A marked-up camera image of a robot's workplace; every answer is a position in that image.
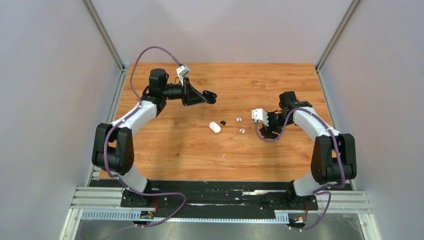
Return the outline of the black earbud charging case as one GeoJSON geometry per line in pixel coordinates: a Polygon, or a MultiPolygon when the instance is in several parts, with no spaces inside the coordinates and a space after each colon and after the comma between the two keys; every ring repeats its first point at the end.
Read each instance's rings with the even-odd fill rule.
{"type": "Polygon", "coordinates": [[[213,105],[213,104],[215,104],[217,102],[218,95],[216,93],[214,93],[214,92],[211,92],[211,91],[208,91],[208,90],[204,90],[202,92],[202,96],[212,98],[212,104],[211,105],[213,105]]]}

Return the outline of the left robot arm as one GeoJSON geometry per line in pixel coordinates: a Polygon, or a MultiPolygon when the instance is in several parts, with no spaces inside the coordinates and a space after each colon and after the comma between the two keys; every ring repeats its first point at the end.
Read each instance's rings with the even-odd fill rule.
{"type": "Polygon", "coordinates": [[[168,100],[181,100],[184,106],[215,104],[217,94],[196,90],[187,77],[189,69],[177,69],[179,83],[169,83],[169,74],[162,68],[150,71],[148,86],[138,103],[112,123],[100,123],[95,130],[91,162],[121,181],[130,197],[142,207],[149,206],[153,197],[150,181],[136,168],[134,136],[165,108],[168,100]]]}

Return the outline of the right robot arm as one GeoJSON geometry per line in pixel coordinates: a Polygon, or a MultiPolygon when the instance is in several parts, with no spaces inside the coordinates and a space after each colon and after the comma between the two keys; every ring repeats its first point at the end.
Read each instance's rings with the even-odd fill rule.
{"type": "Polygon", "coordinates": [[[275,142],[287,126],[300,127],[312,140],[310,171],[292,180],[282,198],[289,208],[298,209],[315,194],[332,188],[342,189],[357,176],[356,144],[350,133],[341,133],[318,115],[308,101],[300,101],[294,91],[279,95],[279,110],[251,111],[256,135],[264,142],[275,142]]]}

